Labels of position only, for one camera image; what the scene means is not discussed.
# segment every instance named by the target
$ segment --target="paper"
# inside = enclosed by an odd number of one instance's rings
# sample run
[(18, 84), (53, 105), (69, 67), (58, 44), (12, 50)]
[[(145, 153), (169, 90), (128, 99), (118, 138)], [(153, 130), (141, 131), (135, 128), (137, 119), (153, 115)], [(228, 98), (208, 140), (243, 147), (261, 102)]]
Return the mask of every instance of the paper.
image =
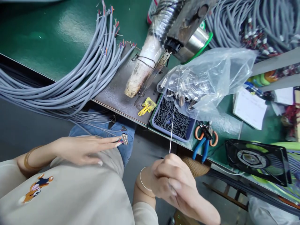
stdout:
[(280, 105), (280, 104), (277, 104), (275, 102), (271, 102), (271, 105), (272, 105), (272, 108), (273, 108), (276, 116), (281, 116), (282, 114), (285, 113), (284, 105)]
[(287, 87), (273, 91), (274, 94), (274, 102), (281, 103), (285, 105), (293, 105), (294, 104), (294, 88)]
[(266, 101), (246, 89), (242, 89), (236, 94), (233, 114), (257, 130), (261, 130), (263, 127), (266, 109)]

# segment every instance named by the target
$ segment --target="yellow plastic part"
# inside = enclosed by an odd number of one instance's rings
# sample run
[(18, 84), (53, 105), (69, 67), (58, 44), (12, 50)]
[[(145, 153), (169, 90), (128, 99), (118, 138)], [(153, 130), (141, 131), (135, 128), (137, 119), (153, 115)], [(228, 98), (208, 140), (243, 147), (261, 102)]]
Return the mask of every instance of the yellow plastic part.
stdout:
[(144, 108), (138, 113), (139, 116), (144, 115), (146, 112), (150, 113), (152, 110), (154, 110), (156, 107), (156, 103), (148, 97), (146, 101), (142, 104), (142, 106)]

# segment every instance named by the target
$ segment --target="bangle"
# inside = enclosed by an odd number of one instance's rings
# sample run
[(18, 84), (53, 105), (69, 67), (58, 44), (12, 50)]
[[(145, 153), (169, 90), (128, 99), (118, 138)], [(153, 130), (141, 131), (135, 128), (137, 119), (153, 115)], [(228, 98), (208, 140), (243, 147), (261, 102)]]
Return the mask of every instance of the bangle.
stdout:
[(141, 178), (141, 174), (142, 174), (142, 171), (143, 171), (143, 169), (141, 170), (141, 172), (140, 172), (140, 180), (141, 180), (141, 183), (142, 183), (142, 185), (144, 186), (144, 188), (146, 188), (146, 186), (143, 184), (143, 181), (142, 181), (142, 178)]
[(25, 165), (26, 169), (28, 169), (28, 170), (42, 169), (42, 167), (38, 167), (38, 168), (37, 168), (37, 167), (32, 167), (32, 166), (30, 166), (30, 165), (28, 164), (28, 158), (29, 158), (30, 154), (31, 154), (34, 150), (36, 150), (37, 148), (42, 147), (42, 146), (43, 146), (43, 145), (37, 146), (37, 147), (31, 149), (29, 152), (27, 152), (27, 154), (25, 155), (25, 158), (24, 158), (24, 165)]

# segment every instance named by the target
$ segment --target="embroidered patch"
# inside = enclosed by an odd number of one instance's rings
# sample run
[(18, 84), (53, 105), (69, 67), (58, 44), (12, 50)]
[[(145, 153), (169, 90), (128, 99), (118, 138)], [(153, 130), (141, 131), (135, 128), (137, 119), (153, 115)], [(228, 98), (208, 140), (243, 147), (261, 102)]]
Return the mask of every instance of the embroidered patch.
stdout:
[(43, 178), (45, 174), (41, 174), (37, 179), (38, 182), (35, 182), (31, 185), (29, 192), (19, 199), (20, 204), (26, 204), (33, 200), (39, 193), (41, 193), (41, 188), (48, 186), (49, 182), (53, 181), (53, 176), (48, 178)]

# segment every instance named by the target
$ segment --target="metal connector pin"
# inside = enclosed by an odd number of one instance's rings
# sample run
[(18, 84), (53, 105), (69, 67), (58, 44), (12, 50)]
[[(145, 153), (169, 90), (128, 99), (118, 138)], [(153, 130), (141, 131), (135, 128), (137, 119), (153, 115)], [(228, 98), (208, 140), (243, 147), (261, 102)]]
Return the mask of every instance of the metal connector pin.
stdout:
[(122, 137), (122, 141), (123, 141), (124, 145), (128, 145), (128, 138), (127, 138), (128, 135), (122, 133), (121, 137)]

